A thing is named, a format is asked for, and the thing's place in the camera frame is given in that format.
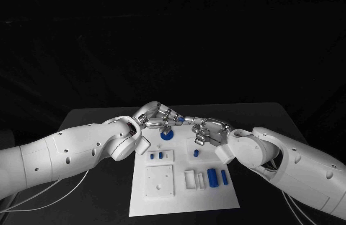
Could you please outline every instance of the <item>black curtain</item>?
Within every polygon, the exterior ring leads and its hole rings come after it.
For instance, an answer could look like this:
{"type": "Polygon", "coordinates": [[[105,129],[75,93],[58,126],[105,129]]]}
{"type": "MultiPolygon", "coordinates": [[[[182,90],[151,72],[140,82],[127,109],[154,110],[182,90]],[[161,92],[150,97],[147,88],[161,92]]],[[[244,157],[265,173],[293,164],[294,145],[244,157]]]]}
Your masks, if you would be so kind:
{"type": "Polygon", "coordinates": [[[346,162],[344,0],[1,7],[0,128],[16,145],[55,133],[73,109],[275,102],[310,145],[346,162]]]}

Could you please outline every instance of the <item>blue object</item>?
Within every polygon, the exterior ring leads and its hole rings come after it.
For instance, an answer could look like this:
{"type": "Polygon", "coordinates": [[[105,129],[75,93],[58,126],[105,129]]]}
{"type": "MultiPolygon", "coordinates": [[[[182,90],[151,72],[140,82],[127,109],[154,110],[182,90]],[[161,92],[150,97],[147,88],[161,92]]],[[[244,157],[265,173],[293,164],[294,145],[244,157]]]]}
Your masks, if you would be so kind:
{"type": "Polygon", "coordinates": [[[210,188],[218,188],[219,181],[218,181],[218,176],[216,176],[216,170],[213,168],[207,170],[207,178],[209,178],[210,188]]]}
{"type": "Polygon", "coordinates": [[[199,157],[199,153],[200,153],[200,151],[199,151],[199,150],[194,150],[194,154],[193,154],[194,158],[199,157]]]}
{"type": "Polygon", "coordinates": [[[228,185],[229,181],[228,181],[228,177],[226,177],[226,172],[222,170],[220,174],[222,174],[223,184],[228,185]]]}
{"type": "Polygon", "coordinates": [[[163,132],[161,132],[161,134],[160,134],[160,137],[161,137],[161,139],[163,139],[164,141],[169,141],[169,140],[173,138],[173,136],[174,136],[174,133],[173,133],[171,130],[170,130],[170,132],[167,133],[167,135],[164,135],[163,132]]]}

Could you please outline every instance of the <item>black table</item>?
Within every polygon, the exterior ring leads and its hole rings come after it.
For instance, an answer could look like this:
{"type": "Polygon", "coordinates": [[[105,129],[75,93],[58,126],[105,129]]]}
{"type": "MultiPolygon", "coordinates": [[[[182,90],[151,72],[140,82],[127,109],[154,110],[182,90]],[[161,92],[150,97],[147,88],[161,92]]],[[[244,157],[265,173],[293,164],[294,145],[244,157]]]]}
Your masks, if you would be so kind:
{"type": "MultiPolygon", "coordinates": [[[[170,108],[183,116],[226,120],[236,129],[249,132],[254,127],[268,128],[307,144],[285,109],[277,103],[186,105],[170,108]]],[[[140,107],[120,107],[72,110],[59,131],[91,123],[101,124],[120,116],[132,116],[138,109],[140,107]]],[[[300,224],[281,191],[241,165],[236,159],[228,165],[228,169],[239,209],[128,217],[134,161],[134,153],[121,162],[115,162],[111,158],[105,159],[89,171],[78,189],[60,202],[37,211],[10,213],[6,225],[300,224]]],[[[46,193],[14,210],[40,208],[55,202],[75,188],[83,175],[85,173],[63,179],[46,193]]],[[[42,184],[20,192],[16,203],[36,195],[52,184],[52,182],[42,184]]],[[[346,224],[342,219],[304,206],[300,202],[297,204],[317,224],[346,224]]],[[[298,214],[298,217],[307,224],[304,216],[298,214]]]]}

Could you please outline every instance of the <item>small blue cylinder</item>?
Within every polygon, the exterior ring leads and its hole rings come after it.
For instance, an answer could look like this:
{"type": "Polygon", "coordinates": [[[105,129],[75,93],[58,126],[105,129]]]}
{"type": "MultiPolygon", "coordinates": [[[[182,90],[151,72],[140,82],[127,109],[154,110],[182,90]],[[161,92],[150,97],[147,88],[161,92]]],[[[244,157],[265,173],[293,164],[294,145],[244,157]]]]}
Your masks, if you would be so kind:
{"type": "Polygon", "coordinates": [[[228,185],[228,184],[229,184],[229,181],[228,181],[226,172],[222,170],[222,171],[220,171],[220,174],[222,174],[223,184],[228,185]]]}
{"type": "Polygon", "coordinates": [[[167,135],[164,135],[164,133],[161,132],[160,133],[160,138],[164,140],[164,141],[169,141],[174,136],[174,133],[173,131],[170,130],[170,132],[167,133],[167,135]]]}
{"type": "Polygon", "coordinates": [[[218,181],[216,170],[213,168],[207,170],[207,178],[209,178],[210,188],[218,188],[219,187],[219,181],[218,181]]]}

